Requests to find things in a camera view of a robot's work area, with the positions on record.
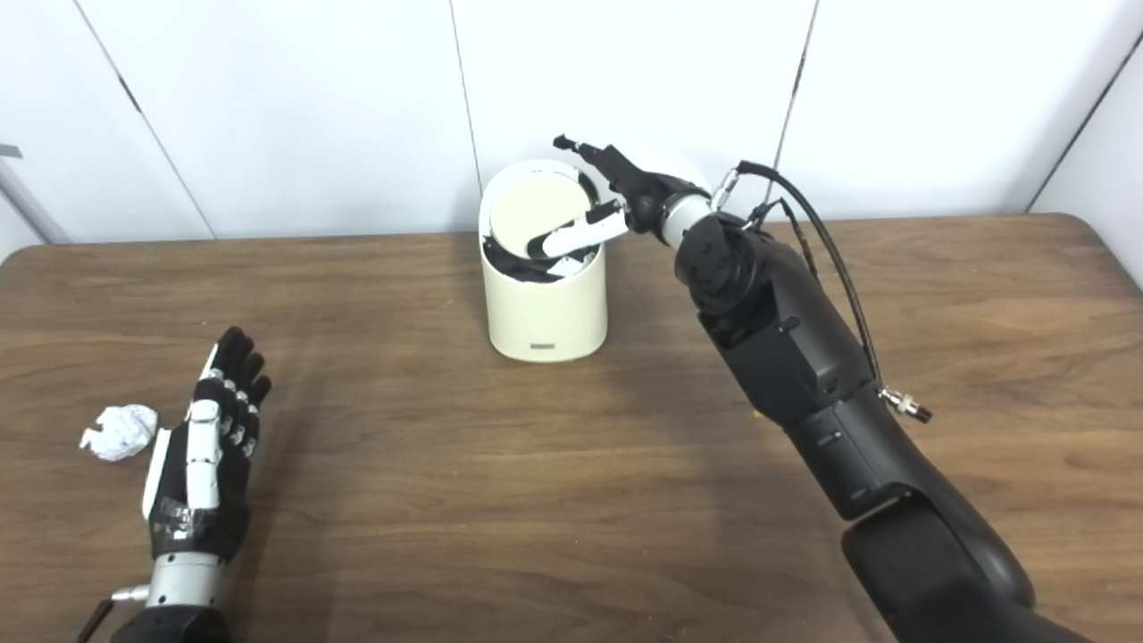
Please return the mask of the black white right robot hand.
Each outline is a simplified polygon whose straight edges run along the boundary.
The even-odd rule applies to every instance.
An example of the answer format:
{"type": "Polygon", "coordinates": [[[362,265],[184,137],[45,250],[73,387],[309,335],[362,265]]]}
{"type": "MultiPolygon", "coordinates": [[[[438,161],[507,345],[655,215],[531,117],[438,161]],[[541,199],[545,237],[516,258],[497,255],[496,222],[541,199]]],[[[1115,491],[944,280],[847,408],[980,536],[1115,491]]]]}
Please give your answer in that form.
{"type": "Polygon", "coordinates": [[[555,136],[552,146],[572,151],[589,166],[604,175],[607,187],[617,196],[607,203],[588,208],[569,223],[531,238],[522,256],[531,262],[563,259],[596,246],[604,246],[632,231],[638,235],[652,233],[662,244],[676,247],[684,231],[670,232],[668,224],[674,219],[685,225],[692,217],[680,215],[684,206],[698,203],[698,219],[712,212],[711,188],[679,176],[642,170],[615,146],[604,148],[555,136]]]}

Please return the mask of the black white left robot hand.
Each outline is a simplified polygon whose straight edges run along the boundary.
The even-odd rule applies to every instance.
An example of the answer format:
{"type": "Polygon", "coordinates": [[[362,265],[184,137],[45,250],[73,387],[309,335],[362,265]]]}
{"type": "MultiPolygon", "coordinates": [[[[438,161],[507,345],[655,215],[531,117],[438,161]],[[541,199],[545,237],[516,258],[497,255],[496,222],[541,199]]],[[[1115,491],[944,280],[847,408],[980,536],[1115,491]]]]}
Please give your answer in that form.
{"type": "Polygon", "coordinates": [[[201,553],[229,563],[242,547],[261,410],[272,389],[264,365],[250,335],[229,327],[205,359],[182,421],[155,432],[139,504],[153,558],[201,553]]]}

